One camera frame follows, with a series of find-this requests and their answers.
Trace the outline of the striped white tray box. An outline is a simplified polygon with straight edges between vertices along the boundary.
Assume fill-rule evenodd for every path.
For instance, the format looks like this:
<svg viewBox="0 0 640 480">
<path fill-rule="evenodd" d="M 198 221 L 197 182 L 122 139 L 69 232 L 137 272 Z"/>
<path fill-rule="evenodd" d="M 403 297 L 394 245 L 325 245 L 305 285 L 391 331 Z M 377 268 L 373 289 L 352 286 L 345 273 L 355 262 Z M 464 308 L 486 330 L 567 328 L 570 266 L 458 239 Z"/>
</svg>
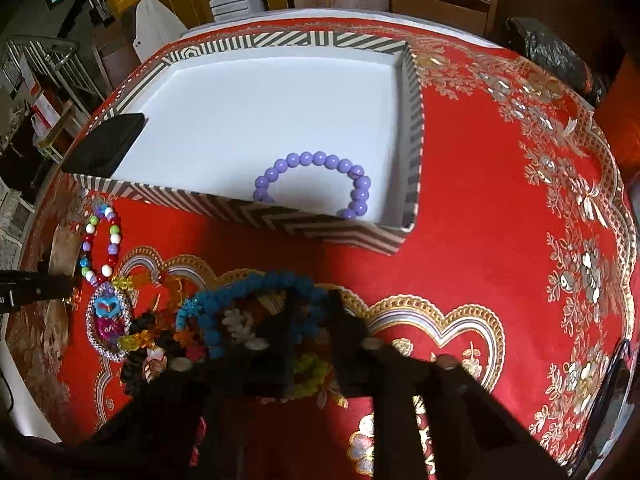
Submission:
<svg viewBox="0 0 640 480">
<path fill-rule="evenodd" d="M 88 123 L 142 113 L 84 188 L 394 254 L 416 225 L 424 106 L 405 40 L 278 29 L 168 44 Z"/>
</svg>

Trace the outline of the heart rhinestone pendant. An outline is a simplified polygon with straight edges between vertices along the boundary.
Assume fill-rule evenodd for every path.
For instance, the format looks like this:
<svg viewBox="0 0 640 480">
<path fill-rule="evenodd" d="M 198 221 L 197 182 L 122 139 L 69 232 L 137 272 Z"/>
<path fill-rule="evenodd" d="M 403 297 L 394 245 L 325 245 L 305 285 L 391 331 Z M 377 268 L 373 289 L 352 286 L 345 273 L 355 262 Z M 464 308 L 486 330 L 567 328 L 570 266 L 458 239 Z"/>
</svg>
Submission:
<svg viewBox="0 0 640 480">
<path fill-rule="evenodd" d="M 127 355 L 119 339 L 129 334 L 132 309 L 129 298 L 111 283 L 99 284 L 86 310 L 86 334 L 91 347 L 102 358 L 121 363 Z"/>
</svg>

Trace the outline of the black plastic bag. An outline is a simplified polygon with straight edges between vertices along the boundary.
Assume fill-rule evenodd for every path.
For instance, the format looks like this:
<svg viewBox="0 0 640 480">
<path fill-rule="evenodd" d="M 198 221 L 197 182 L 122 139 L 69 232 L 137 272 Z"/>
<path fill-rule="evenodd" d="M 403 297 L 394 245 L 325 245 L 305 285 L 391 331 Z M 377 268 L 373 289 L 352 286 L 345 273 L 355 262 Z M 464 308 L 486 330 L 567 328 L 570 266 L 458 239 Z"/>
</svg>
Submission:
<svg viewBox="0 0 640 480">
<path fill-rule="evenodd" d="M 553 30 L 536 18 L 506 19 L 509 46 L 579 93 L 593 107 L 606 95 L 603 80 Z"/>
</svg>

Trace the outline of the black velvet pouch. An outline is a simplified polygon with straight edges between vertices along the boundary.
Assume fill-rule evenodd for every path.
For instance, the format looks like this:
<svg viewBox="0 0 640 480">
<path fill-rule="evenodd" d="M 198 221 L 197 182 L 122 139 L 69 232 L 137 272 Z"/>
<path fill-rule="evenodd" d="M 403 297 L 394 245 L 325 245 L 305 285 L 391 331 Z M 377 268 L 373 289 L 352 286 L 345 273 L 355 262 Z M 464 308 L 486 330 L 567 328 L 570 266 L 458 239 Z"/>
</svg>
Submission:
<svg viewBox="0 0 640 480">
<path fill-rule="evenodd" d="M 142 113 L 121 114 L 101 122 L 62 163 L 66 174 L 110 178 L 145 126 Z"/>
</svg>

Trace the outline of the white ironing board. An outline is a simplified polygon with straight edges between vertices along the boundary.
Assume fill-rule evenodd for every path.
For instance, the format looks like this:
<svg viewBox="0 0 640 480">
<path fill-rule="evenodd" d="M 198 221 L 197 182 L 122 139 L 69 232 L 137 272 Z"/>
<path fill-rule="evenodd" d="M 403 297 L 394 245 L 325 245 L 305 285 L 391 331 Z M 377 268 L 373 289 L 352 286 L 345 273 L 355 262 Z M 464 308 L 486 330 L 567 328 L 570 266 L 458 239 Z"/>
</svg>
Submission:
<svg viewBox="0 0 640 480">
<path fill-rule="evenodd" d="M 182 37 L 188 29 L 160 0 L 140 0 L 134 11 L 132 46 L 141 62 Z"/>
</svg>

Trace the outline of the metal stair railing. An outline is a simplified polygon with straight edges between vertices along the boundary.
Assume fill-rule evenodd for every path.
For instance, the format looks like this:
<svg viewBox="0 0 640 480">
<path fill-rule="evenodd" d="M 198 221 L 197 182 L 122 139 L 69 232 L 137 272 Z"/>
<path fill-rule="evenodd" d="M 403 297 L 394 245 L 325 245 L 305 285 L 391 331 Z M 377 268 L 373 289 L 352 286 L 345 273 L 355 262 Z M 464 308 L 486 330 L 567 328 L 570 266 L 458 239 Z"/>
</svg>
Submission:
<svg viewBox="0 0 640 480">
<path fill-rule="evenodd" d="M 23 82 L 20 61 L 24 58 L 34 73 L 49 77 L 79 106 L 88 106 L 92 101 L 102 102 L 104 93 L 81 61 L 79 48 L 80 44 L 75 40 L 12 36 L 6 40 L 1 53 L 1 73 L 11 92 L 17 92 Z"/>
</svg>

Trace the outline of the red gold floral tablecloth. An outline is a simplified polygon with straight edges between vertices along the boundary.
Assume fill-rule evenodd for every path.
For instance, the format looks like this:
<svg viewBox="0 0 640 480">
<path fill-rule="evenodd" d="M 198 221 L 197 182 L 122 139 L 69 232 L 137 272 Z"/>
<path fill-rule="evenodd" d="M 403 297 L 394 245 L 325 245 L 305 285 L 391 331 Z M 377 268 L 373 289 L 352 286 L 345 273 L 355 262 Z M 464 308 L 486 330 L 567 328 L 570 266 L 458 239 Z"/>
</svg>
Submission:
<svg viewBox="0 0 640 480">
<path fill-rule="evenodd" d="M 584 478 L 627 394 L 639 276 L 590 108 L 525 58 L 408 21 L 288 12 L 170 44 L 278 29 L 408 42 L 424 106 L 416 225 L 381 254 L 88 190 L 61 166 L 19 271 L 48 274 L 67 226 L 82 235 L 77 284 L 8 313 L 2 477 Z M 132 309 L 121 363 L 86 334 L 105 282 Z M 214 393 L 216 293 L 234 284 L 314 286 L 320 330 L 290 398 Z M 373 398 L 336 380 L 332 289 L 400 355 Z"/>
</svg>

